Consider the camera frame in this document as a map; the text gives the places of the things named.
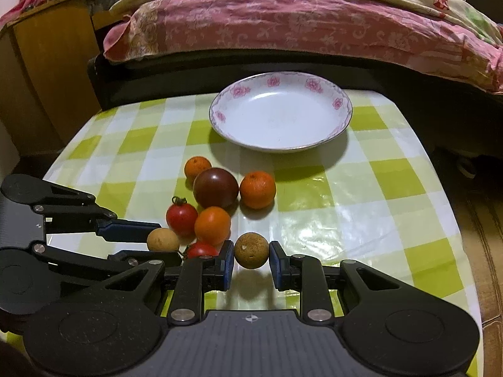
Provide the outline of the light brown longan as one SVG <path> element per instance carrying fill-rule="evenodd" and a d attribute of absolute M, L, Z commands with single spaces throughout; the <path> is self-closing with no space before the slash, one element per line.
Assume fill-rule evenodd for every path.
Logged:
<path fill-rule="evenodd" d="M 147 248 L 153 252 L 176 252 L 180 249 L 178 235 L 169 228 L 157 228 L 146 239 Z"/>

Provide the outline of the orange tomato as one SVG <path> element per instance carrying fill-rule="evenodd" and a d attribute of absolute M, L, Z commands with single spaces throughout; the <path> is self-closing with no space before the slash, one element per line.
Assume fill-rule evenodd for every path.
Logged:
<path fill-rule="evenodd" d="M 229 238 L 231 217 L 220 207 L 208 207 L 196 219 L 194 233 L 199 242 L 217 247 Z"/>

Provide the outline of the red cherry tomato with stem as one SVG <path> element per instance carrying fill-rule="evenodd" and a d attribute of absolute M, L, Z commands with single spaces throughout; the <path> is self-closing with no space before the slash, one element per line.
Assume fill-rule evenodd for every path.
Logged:
<path fill-rule="evenodd" d="M 187 202 L 186 198 L 174 196 L 171 205 L 166 211 L 168 227 L 181 238 L 190 238 L 194 235 L 194 225 L 198 218 L 196 208 Z"/>

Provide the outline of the dark purple tomato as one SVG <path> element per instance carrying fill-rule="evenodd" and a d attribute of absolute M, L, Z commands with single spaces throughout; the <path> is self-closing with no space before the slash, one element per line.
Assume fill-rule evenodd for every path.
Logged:
<path fill-rule="evenodd" d="M 203 208 L 226 209 L 237 199 L 239 186 L 235 177 L 223 168 L 209 168 L 198 174 L 193 185 L 194 198 Z"/>

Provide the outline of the small orange mandarin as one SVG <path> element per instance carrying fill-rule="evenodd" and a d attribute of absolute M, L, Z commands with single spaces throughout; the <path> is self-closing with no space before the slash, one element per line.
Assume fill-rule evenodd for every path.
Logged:
<path fill-rule="evenodd" d="M 212 164 L 207 158 L 194 156 L 188 159 L 188 161 L 185 163 L 183 171 L 188 182 L 193 183 L 200 173 L 206 171 L 211 167 Z"/>

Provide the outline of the wooden cabinet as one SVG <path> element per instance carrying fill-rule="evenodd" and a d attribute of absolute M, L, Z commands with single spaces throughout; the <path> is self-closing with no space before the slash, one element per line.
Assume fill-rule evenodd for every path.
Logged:
<path fill-rule="evenodd" d="M 22 156 L 61 150 L 101 108 L 87 65 L 119 17 L 91 1 L 54 0 L 1 29 L 1 121 Z"/>

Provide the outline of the white floral plate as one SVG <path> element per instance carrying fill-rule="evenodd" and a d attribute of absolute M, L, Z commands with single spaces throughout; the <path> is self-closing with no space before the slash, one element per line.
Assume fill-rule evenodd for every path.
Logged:
<path fill-rule="evenodd" d="M 209 108 L 220 137 L 254 151 L 286 153 L 325 144 L 345 132 L 353 116 L 338 85 L 304 72 L 267 72 L 238 80 Z"/>

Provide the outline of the pink floral bed quilt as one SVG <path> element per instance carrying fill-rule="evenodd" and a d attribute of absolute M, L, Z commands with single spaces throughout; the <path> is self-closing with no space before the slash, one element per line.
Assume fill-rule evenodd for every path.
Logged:
<path fill-rule="evenodd" d="M 279 49 L 406 66 L 502 92 L 502 29 L 463 0 L 119 0 L 104 55 Z"/>

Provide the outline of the dark bed frame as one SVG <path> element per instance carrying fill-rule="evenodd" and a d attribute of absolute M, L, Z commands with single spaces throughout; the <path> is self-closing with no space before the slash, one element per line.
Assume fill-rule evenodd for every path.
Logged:
<path fill-rule="evenodd" d="M 470 84 L 378 60 L 270 49 L 215 49 L 114 62 L 97 55 L 88 76 L 104 110 L 141 100 L 219 92 L 265 72 L 306 72 L 345 90 L 395 102 L 413 127 L 452 134 L 502 130 L 502 99 Z"/>

